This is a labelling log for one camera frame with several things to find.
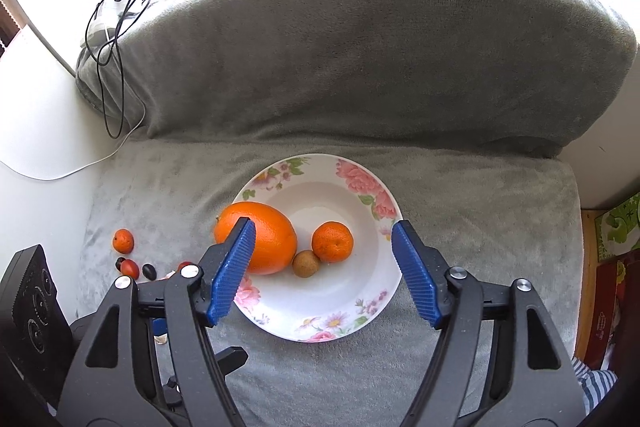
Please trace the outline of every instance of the black cable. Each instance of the black cable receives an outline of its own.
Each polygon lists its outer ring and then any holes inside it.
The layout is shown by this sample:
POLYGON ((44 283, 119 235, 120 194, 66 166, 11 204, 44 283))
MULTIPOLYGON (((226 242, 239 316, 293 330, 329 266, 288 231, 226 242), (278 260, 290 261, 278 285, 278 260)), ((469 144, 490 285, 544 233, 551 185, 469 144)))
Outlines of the black cable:
POLYGON ((122 12, 122 15, 118 18, 118 23, 116 24, 115 30, 114 30, 114 34, 112 38, 108 38, 108 40, 100 47, 100 49, 97 52, 97 56, 94 55, 94 52, 92 52, 91 47, 89 46, 89 42, 88 42, 88 32, 89 32, 89 28, 91 25, 91 21, 94 20, 97 17, 97 13, 98 10, 100 9, 100 6, 104 3, 105 0, 101 0, 95 7, 94 12, 91 15, 91 18, 89 19, 89 22, 87 23, 86 29, 84 31, 84 45, 87 48, 91 58, 94 60, 95 62, 95 71, 96 71, 96 76, 98 78, 98 83, 100 85, 100 98, 102 100, 102 117, 104 118, 104 126, 105 129, 107 130, 107 134, 113 138, 113 139, 118 139, 121 135, 122 135, 122 130, 124 127, 124 112, 125 112, 125 82, 124 82, 124 69, 122 67, 122 56, 120 55, 120 47, 118 45, 118 38, 123 36, 124 33, 126 33, 126 31, 131 28, 131 26, 142 16, 142 14, 145 12, 145 10, 148 8, 149 4, 151 3, 151 0, 147 0, 146 4, 143 6, 143 9, 138 13, 138 15, 136 16, 136 18, 134 19, 134 21, 127 27, 126 30, 124 30, 122 33, 120 33, 120 30, 122 29, 122 25, 124 24, 124 21, 127 18, 127 14, 129 12, 129 9, 131 8, 131 6, 133 5, 133 3, 135 3, 136 0, 127 0, 127 4, 122 12), (102 51, 105 49, 105 47, 109 46, 109 52, 107 54, 106 60, 101 61, 100 60, 100 56, 102 55, 102 51), (118 129, 118 133, 116 135, 113 135, 111 133, 111 129, 109 128, 109 123, 107 120, 107 111, 106 111, 106 103, 104 100, 104 84, 102 83, 102 78, 100 76, 100 67, 105 67, 109 64, 109 62, 111 61, 111 58, 113 57, 113 52, 115 50, 116 53, 116 57, 120 66, 120 87, 122 90, 122 95, 121 95, 121 99, 120 99, 120 126, 118 129))

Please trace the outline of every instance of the plate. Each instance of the plate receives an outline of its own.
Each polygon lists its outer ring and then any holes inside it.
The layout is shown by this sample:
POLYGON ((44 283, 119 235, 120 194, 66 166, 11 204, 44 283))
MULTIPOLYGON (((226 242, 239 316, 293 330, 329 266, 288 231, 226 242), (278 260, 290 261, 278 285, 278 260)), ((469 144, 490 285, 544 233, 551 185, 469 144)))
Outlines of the plate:
POLYGON ((290 341, 332 341, 363 328, 394 295, 401 273, 391 252, 391 227, 402 219, 393 195, 372 172, 347 158, 305 154, 256 174, 236 201, 258 201, 289 218, 298 251, 327 221, 344 223, 353 253, 323 263, 308 279, 289 266, 272 275, 247 274, 235 302, 258 327, 290 341))

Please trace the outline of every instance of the speaker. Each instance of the speaker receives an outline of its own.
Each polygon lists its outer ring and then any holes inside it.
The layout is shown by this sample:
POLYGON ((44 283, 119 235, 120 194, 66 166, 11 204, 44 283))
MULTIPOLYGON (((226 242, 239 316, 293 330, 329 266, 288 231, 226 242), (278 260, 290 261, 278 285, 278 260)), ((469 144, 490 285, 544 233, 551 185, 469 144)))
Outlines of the speaker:
POLYGON ((41 245, 15 253, 0 282, 0 344, 24 381, 54 408, 74 356, 57 293, 41 245))

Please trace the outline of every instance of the cherry tomato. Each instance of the cherry tomato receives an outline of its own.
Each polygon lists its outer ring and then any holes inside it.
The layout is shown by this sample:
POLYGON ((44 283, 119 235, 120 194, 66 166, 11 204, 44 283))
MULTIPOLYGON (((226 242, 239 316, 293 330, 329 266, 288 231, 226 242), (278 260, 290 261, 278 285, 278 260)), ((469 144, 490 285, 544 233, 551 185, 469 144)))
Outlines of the cherry tomato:
POLYGON ((138 277, 140 277, 140 268, 138 268, 135 261, 125 259, 120 263, 120 273, 132 277, 134 280, 138 280, 138 277))
POLYGON ((178 264, 178 269, 176 271, 179 272, 182 268, 184 268, 185 266, 189 266, 190 264, 195 263, 192 263, 191 261, 182 261, 180 264, 178 264))

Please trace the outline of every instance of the metal screw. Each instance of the metal screw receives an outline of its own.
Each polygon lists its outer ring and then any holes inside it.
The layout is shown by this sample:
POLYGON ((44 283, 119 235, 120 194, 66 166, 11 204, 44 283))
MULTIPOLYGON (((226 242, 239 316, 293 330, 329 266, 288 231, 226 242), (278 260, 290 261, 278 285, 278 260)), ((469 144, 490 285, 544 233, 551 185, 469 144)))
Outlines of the metal screw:
POLYGON ((191 279, 192 277, 196 277, 200 268, 197 264, 188 264, 187 266, 183 266, 180 270, 180 275, 186 277, 187 279, 191 279))
POLYGON ((449 268, 449 274, 453 279, 466 279, 466 270, 461 266, 452 266, 449 268))
POLYGON ((517 279, 516 288, 521 292, 529 292, 531 291, 531 283, 526 279, 517 279))
POLYGON ((124 290, 124 288, 127 288, 130 284, 131 278, 127 277, 126 275, 121 275, 116 279, 115 282, 116 288, 119 290, 124 290))

